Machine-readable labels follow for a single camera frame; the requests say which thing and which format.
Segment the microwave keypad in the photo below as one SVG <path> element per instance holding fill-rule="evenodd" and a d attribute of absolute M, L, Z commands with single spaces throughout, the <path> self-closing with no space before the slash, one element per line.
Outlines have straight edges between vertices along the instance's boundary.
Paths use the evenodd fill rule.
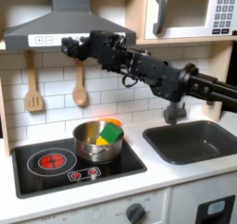
<path fill-rule="evenodd" d="M 212 34 L 229 34 L 235 0 L 218 0 Z"/>

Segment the wooden spoon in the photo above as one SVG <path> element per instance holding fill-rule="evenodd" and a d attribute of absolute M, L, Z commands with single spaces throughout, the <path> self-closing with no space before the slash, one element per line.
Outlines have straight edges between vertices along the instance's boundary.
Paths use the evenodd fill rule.
<path fill-rule="evenodd" d="M 42 110 L 43 99 L 39 92 L 36 90 L 35 82 L 35 72 L 34 72 L 34 53 L 33 51 L 26 51 L 25 58 L 28 70 L 28 80 L 29 80 L 29 91 L 25 96 L 25 108 L 27 111 L 39 111 Z"/>
<path fill-rule="evenodd" d="M 78 106 L 84 106 L 87 103 L 87 93 L 83 87 L 83 62 L 76 59 L 76 79 L 77 84 L 73 90 L 73 100 Z"/>

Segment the wall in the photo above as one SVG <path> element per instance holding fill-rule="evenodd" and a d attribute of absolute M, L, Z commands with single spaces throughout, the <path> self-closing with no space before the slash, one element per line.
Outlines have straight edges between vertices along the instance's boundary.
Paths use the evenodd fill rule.
<path fill-rule="evenodd" d="M 154 57 L 168 60 L 181 68 L 194 62 L 201 71 L 207 69 L 209 45 L 186 45 L 149 48 Z M 29 113 L 24 108 L 28 78 L 21 52 L 0 53 L 0 77 L 6 107 L 6 124 L 10 141 L 71 135 L 78 124 L 98 118 L 118 118 L 123 123 L 162 118 L 168 102 L 155 98 L 150 89 L 139 82 L 125 89 L 121 77 L 102 71 L 92 59 L 85 62 L 84 85 L 89 94 L 88 106 L 78 107 L 72 99 L 75 87 L 74 61 L 58 52 L 37 52 L 35 67 L 37 86 L 44 97 L 44 111 Z M 187 109 L 203 101 L 184 98 Z"/>
<path fill-rule="evenodd" d="M 50 0 L 0 0 L 0 31 L 50 11 Z M 125 23 L 125 0 L 92 0 L 92 11 L 117 24 Z M 208 67 L 208 44 L 163 45 L 149 50 L 153 56 L 172 62 L 174 67 L 181 68 L 190 61 L 202 71 Z M 0 51 L 0 77 L 11 142 L 24 143 L 44 136 L 71 136 L 73 128 L 88 119 L 112 117 L 131 123 L 162 118 L 162 110 L 168 105 L 165 100 L 153 97 L 143 83 L 125 89 L 121 77 L 101 71 L 95 61 L 88 60 L 84 84 L 90 102 L 86 107 L 77 107 L 72 100 L 74 62 L 58 52 L 43 51 L 36 52 L 35 65 L 37 86 L 44 97 L 44 111 L 29 113 L 24 108 L 24 96 L 28 91 L 24 55 Z M 184 101 L 188 112 L 203 103 L 190 97 Z"/>

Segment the black sink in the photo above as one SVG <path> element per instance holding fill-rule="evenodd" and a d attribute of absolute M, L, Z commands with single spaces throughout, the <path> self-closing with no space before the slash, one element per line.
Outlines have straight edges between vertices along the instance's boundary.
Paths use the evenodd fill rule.
<path fill-rule="evenodd" d="M 152 128 L 143 136 L 164 160 L 175 165 L 237 154 L 237 138 L 209 121 Z"/>

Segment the pot handle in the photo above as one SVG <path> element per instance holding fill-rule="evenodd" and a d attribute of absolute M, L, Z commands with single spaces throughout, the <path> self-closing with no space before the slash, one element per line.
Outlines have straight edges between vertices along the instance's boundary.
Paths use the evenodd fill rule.
<path fill-rule="evenodd" d="M 103 153 L 103 152 L 106 151 L 106 150 L 108 150 L 108 148 L 104 147 L 104 148 L 103 148 L 101 151 L 99 151 L 98 153 L 95 153 L 95 154 L 89 154 L 89 155 L 90 155 L 90 156 L 98 155 L 98 154 Z"/>

